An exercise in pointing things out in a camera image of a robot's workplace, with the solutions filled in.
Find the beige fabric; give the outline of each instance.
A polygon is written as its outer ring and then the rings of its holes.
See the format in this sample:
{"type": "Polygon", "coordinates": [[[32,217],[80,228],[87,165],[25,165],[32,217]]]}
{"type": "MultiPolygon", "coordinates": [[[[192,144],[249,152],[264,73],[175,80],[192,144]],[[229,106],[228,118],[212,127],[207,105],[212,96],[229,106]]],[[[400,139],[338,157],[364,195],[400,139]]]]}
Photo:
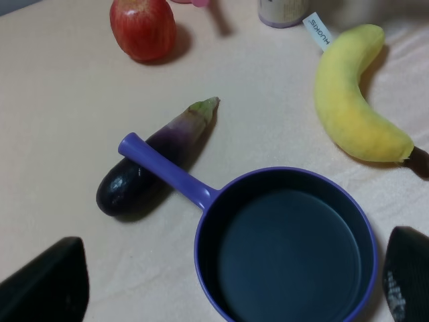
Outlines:
{"type": "MultiPolygon", "coordinates": [[[[385,28],[388,56],[365,75],[364,92],[429,150],[428,0],[379,1],[314,5],[333,34],[363,22],[385,28]]],[[[110,4],[43,0],[0,17],[1,279],[79,235],[91,283],[86,321],[222,321],[194,272],[199,209],[173,193],[144,219],[121,222],[95,203],[123,136],[147,138],[214,95],[219,116],[190,171],[197,178],[221,188],[265,166],[306,168],[356,198],[383,252],[396,225],[429,234],[427,182],[405,168],[358,163],[324,133],[312,100],[320,50],[302,25],[263,25],[256,1],[219,0],[216,18],[171,3],[178,57],[144,66],[117,46],[110,4]]],[[[392,321],[380,288],[371,303],[361,321],[392,321]]]]}

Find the purple eggplant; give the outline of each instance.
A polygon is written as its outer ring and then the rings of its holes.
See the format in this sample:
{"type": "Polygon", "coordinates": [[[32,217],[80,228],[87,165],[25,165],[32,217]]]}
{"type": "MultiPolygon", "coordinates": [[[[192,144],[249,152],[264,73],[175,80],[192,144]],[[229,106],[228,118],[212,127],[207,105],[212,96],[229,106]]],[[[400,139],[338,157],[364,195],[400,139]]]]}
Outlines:
{"type": "MultiPolygon", "coordinates": [[[[218,104],[218,97],[192,104],[146,139],[146,143],[182,167],[212,121],[218,104]]],[[[123,158],[101,181],[97,190],[97,205],[109,216],[138,214],[164,188],[166,183],[158,177],[130,159],[123,158]]]]}

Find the yellow banana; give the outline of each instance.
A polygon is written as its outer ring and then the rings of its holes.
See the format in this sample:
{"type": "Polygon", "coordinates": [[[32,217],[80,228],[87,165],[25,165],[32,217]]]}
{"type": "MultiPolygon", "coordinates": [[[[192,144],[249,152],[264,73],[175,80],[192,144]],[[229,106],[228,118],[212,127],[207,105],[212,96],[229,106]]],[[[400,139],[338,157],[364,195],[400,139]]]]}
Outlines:
{"type": "Polygon", "coordinates": [[[359,88],[384,40],[376,25],[340,34],[320,59],[314,100],[325,131],[346,153],[364,161],[403,162],[414,149],[412,139],[372,110],[359,88]]]}

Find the purple frying pan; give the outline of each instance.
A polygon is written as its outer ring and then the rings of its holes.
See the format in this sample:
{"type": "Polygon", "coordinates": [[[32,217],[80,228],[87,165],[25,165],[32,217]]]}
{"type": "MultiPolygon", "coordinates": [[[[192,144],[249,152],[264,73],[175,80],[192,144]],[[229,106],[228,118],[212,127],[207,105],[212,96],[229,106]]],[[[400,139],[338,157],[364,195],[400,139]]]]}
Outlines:
{"type": "Polygon", "coordinates": [[[215,190],[135,133],[119,153],[203,210],[196,273],[227,321],[349,322],[369,299],[378,267],[374,234],[360,206],[329,179],[263,168],[215,190]]]}

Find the banana stem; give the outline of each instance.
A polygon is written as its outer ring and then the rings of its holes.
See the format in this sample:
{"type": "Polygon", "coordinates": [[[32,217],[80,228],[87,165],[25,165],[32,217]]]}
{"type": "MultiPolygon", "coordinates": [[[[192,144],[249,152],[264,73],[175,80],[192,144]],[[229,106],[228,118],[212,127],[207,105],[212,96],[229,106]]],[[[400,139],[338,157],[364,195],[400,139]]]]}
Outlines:
{"type": "Polygon", "coordinates": [[[404,166],[413,170],[420,178],[429,178],[429,154],[416,146],[410,157],[404,161],[404,166]]]}

